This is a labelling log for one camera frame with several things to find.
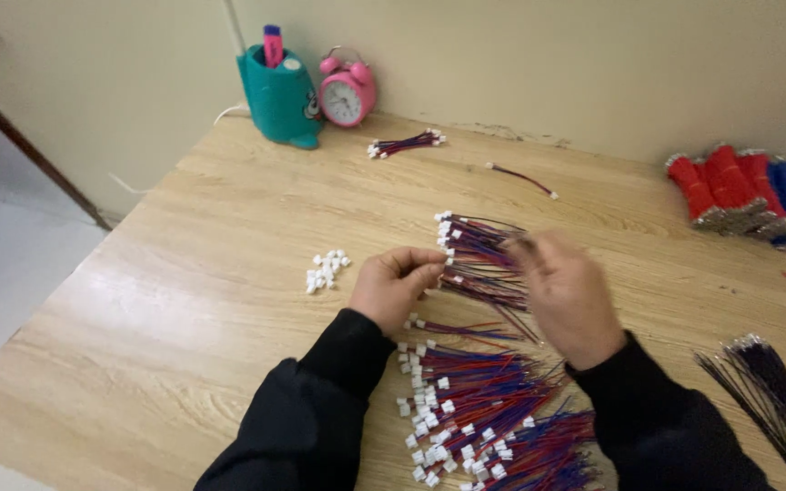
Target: teal pencil holder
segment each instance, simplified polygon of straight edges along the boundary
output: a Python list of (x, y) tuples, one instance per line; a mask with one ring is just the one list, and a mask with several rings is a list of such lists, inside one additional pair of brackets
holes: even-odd
[(302, 60), (290, 50), (275, 68), (266, 66), (262, 45), (237, 58), (253, 124), (266, 138), (300, 149), (316, 149), (323, 128), (317, 92)]

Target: wall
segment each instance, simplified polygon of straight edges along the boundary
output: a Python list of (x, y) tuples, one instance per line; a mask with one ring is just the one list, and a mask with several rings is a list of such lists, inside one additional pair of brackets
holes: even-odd
[[(379, 109), (647, 162), (717, 140), (786, 154), (786, 2), (236, 0), (314, 65), (376, 68)], [(0, 107), (102, 208), (238, 99), (217, 0), (0, 0)]]

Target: black jacket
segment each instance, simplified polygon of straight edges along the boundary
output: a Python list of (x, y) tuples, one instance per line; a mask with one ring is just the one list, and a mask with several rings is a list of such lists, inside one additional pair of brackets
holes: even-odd
[[(627, 336), (604, 363), (567, 367), (593, 402), (620, 488), (772, 489), (712, 403), (672, 382)], [(300, 362), (269, 372), (196, 491), (353, 489), (368, 395), (395, 349), (373, 321), (343, 309)]]

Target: alarm clock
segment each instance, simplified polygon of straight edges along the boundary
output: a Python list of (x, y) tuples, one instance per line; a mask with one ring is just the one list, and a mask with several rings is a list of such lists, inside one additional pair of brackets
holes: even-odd
[(321, 83), (321, 108), (333, 123), (351, 127), (363, 120), (375, 107), (375, 77), (360, 53), (351, 49), (358, 61), (342, 61), (334, 57), (336, 46), (321, 61), (321, 73), (327, 75)]

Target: wooden table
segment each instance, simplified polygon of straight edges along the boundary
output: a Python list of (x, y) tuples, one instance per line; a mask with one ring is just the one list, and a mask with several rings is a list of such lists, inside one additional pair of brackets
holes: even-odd
[[(268, 370), (302, 356), (345, 304), (359, 264), (392, 246), (435, 246), (433, 213), (454, 210), (562, 227), (588, 245), (626, 327), (715, 401), (786, 489), (769, 442), (692, 361), (694, 349), (751, 331), (786, 361), (786, 253), (688, 229), (657, 163), (453, 129), (441, 148), (367, 160), (372, 138), (421, 129), (385, 116), (356, 130), (327, 126), (322, 147), (307, 152), (264, 140), (250, 120), (223, 119), (1, 350), (0, 463), (64, 490), (191, 488)], [(486, 170), (487, 160), (562, 199)], [(333, 248), (356, 265), (340, 290), (305, 295), (311, 257)], [(494, 318), (448, 294), (421, 313)], [(393, 401), (407, 387), (390, 370), (372, 396), (360, 489), (423, 486), (409, 475), (409, 423)]]

